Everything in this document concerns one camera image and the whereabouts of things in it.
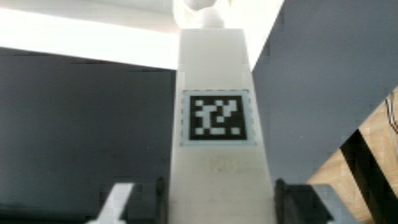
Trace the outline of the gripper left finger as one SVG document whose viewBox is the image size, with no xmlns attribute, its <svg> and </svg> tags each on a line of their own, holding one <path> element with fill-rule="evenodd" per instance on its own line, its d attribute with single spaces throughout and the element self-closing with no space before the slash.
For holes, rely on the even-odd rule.
<svg viewBox="0 0 398 224">
<path fill-rule="evenodd" d="M 158 177 L 153 187 L 153 215 L 140 215 L 138 198 L 144 186 L 133 182 L 115 183 L 105 198 L 99 213 L 85 224 L 167 224 L 167 183 Z"/>
</svg>

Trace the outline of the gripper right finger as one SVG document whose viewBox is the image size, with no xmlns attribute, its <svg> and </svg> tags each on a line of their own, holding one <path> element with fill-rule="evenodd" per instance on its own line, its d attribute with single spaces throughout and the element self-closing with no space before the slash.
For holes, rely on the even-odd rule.
<svg viewBox="0 0 398 224">
<path fill-rule="evenodd" d="M 277 224 L 350 224 L 350 212 L 327 184 L 275 181 Z"/>
</svg>

